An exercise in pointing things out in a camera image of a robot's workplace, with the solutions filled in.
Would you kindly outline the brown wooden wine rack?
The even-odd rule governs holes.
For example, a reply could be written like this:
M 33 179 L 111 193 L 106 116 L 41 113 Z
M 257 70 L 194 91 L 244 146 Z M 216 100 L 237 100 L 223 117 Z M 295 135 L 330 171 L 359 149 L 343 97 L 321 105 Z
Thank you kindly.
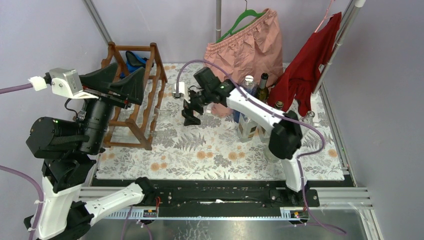
M 165 86 L 168 83 L 168 79 L 165 72 L 165 67 L 159 52 L 159 48 L 155 42 L 150 43 L 149 46 L 139 45 L 116 45 L 113 41 L 107 43 L 107 57 L 101 61 L 101 66 L 104 68 L 109 65 L 112 59 L 115 59 L 118 63 L 118 70 L 116 71 L 114 82 L 118 81 L 119 74 L 124 73 L 125 76 L 129 75 L 129 70 L 121 56 L 122 51 L 136 51 L 136 52 L 148 52 L 150 53 L 149 59 L 146 64 L 146 70 L 142 77 L 142 90 L 146 89 L 148 83 L 152 84 L 151 91 L 147 95 L 147 101 L 145 109 L 142 113 L 142 123 L 137 124 L 139 118 L 139 111 L 141 105 L 136 104 L 134 110 L 124 121 L 119 121 L 119 116 L 122 111 L 121 108 L 116 107 L 113 118 L 109 121 L 109 130 L 103 140 L 103 146 L 106 148 L 110 147 L 128 147 L 128 148 L 139 148 L 147 151 L 152 150 L 153 142 L 153 131 L 156 129 L 157 119 L 159 115 L 155 113 L 153 117 L 150 117 L 154 111 L 159 111 L 162 104 L 162 99 L 165 92 Z M 112 136 L 116 127 L 128 128 L 130 132 L 138 140 L 138 143 L 129 142 L 113 142 Z

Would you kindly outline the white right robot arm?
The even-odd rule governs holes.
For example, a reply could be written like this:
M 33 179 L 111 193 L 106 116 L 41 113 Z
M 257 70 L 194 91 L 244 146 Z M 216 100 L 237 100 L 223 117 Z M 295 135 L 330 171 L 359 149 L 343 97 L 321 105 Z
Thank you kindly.
M 300 164 L 293 159 L 301 147 L 303 137 L 297 114 L 293 111 L 283 113 L 266 105 L 230 79 L 220 81 L 208 67 L 197 71 L 194 78 L 200 91 L 189 90 L 180 81 L 173 86 L 173 96 L 184 98 L 181 112 L 184 125 L 200 125 L 201 121 L 194 113 L 202 115 L 204 107 L 211 103 L 221 104 L 251 118 L 270 133 L 268 149 L 281 160 L 286 176 L 285 184 L 289 188 L 287 201 L 293 206 L 301 205 L 307 199 L 303 189 L 307 181 L 301 173 Z

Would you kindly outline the clear labelled square bottle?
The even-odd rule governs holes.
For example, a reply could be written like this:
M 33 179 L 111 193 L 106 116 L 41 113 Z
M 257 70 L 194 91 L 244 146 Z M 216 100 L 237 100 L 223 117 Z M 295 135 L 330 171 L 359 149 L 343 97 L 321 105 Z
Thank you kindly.
M 243 113 L 239 114 L 237 135 L 241 143 L 249 142 L 253 139 L 258 124 Z

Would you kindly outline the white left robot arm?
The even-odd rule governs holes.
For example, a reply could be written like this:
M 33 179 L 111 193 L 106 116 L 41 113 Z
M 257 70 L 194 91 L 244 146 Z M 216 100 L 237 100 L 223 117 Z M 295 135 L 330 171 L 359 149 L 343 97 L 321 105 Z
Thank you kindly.
M 83 116 L 75 121 L 40 117 L 30 129 L 26 145 L 43 159 L 42 207 L 25 226 L 38 240 L 76 240 L 99 220 L 125 207 L 156 201 L 157 189 L 146 177 L 107 196 L 79 200 L 82 185 L 95 164 L 93 156 L 104 151 L 114 107 L 126 109 L 143 101 L 144 68 L 116 80 L 117 63 L 84 75 L 74 69 L 54 68 L 44 77 L 29 79 L 36 91 L 51 86 L 55 95 L 82 99 Z

